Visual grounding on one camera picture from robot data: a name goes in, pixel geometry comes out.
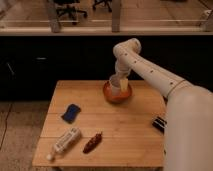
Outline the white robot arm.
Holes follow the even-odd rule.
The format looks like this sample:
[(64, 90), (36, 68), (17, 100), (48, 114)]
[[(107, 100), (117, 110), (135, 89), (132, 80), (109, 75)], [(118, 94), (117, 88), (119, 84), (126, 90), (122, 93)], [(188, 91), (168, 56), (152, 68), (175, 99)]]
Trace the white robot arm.
[(140, 56), (132, 38), (113, 47), (122, 78), (135, 71), (167, 99), (163, 171), (213, 171), (213, 92)]

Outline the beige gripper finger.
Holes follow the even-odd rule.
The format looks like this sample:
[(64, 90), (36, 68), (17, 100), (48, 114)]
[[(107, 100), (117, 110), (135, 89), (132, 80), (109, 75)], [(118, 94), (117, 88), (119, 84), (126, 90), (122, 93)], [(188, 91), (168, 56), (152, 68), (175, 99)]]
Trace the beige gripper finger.
[(127, 78), (120, 79), (120, 86), (121, 86), (121, 91), (127, 91), (128, 79)]

